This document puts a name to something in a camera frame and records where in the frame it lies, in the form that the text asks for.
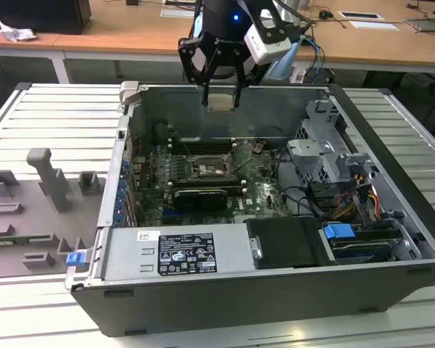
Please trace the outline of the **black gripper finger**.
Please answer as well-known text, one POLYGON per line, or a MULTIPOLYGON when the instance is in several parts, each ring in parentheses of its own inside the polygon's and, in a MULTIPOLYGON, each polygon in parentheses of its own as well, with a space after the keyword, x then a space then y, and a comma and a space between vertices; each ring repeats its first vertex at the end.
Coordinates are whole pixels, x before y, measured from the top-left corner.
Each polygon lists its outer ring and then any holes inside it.
POLYGON ((250 86, 256 77, 257 64, 248 49, 235 50, 233 53, 233 67, 236 72, 236 85, 233 92, 233 107, 240 105, 241 92, 250 86))
POLYGON ((179 38, 178 53, 187 81, 203 88, 202 105, 208 105, 210 81, 213 74, 213 36, 200 35, 198 38, 179 38), (203 53, 204 64, 198 68, 193 57, 203 53))

